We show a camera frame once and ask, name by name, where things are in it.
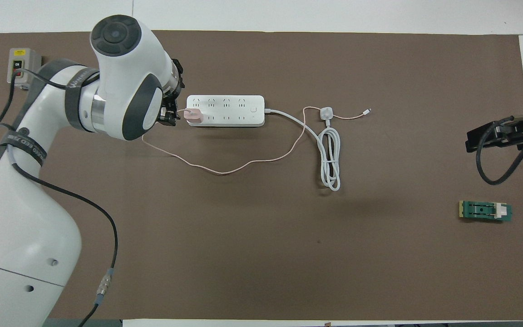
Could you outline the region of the grey on-off switch box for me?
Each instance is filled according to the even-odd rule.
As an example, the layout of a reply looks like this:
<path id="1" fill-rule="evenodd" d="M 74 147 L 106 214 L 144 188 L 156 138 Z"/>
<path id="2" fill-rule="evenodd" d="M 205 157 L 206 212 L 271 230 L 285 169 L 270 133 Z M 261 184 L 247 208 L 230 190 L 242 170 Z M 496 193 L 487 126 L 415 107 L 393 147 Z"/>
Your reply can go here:
<path id="1" fill-rule="evenodd" d="M 29 89 L 33 76 L 26 72 L 17 72 L 17 69 L 29 69 L 37 72 L 42 65 L 42 56 L 30 48 L 11 48 L 9 50 L 7 83 L 12 83 L 12 77 L 16 74 L 14 82 L 15 87 L 20 89 Z"/>

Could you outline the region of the pink charger adapter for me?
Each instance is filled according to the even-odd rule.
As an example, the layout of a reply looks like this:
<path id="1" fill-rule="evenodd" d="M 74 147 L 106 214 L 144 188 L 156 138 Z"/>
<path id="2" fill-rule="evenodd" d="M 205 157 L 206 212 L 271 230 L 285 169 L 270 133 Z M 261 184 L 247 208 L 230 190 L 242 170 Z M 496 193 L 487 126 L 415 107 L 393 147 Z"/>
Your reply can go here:
<path id="1" fill-rule="evenodd" d="M 191 124 L 201 124 L 203 122 L 203 114 L 199 108 L 185 108 L 181 110 L 183 118 Z"/>

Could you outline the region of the brown table mat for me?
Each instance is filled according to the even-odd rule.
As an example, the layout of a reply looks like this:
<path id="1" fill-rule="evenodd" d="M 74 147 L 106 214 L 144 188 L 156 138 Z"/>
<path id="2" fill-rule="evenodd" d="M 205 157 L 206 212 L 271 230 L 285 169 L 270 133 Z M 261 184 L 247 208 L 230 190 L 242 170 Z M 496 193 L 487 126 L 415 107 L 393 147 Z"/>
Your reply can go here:
<path id="1" fill-rule="evenodd" d="M 149 145 L 61 130 L 41 178 L 118 226 L 115 276 L 96 318 L 523 320 L 523 163 L 487 185 L 466 133 L 523 113 L 512 35 L 159 31 L 191 94 L 259 94 L 341 136 L 341 188 L 322 187 L 301 127 L 156 125 Z M 507 203 L 509 222 L 459 217 Z"/>

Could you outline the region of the white power strip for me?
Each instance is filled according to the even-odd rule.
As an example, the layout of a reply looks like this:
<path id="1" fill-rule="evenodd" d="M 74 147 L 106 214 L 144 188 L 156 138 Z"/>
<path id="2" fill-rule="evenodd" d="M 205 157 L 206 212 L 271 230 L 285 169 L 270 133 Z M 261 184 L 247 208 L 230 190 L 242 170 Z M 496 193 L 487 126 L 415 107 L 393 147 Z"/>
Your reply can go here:
<path id="1" fill-rule="evenodd" d="M 265 103 L 261 95 L 190 95 L 186 108 L 199 108 L 200 128 L 257 128 L 264 125 Z"/>

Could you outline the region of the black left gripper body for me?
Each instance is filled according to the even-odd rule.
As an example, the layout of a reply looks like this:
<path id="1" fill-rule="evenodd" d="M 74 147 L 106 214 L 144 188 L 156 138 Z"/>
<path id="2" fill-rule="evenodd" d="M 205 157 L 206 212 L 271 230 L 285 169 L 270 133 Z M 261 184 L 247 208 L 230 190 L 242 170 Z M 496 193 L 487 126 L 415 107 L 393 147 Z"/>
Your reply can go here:
<path id="1" fill-rule="evenodd" d="M 162 87 L 163 95 L 172 90 L 176 90 L 179 92 L 179 96 L 180 96 L 182 89 L 185 88 L 185 85 L 183 83 L 183 77 L 182 77 L 183 67 L 181 66 L 180 61 L 178 59 L 171 59 L 171 63 L 172 63 L 172 74 L 171 74 L 170 78 L 168 79 L 168 81 Z"/>

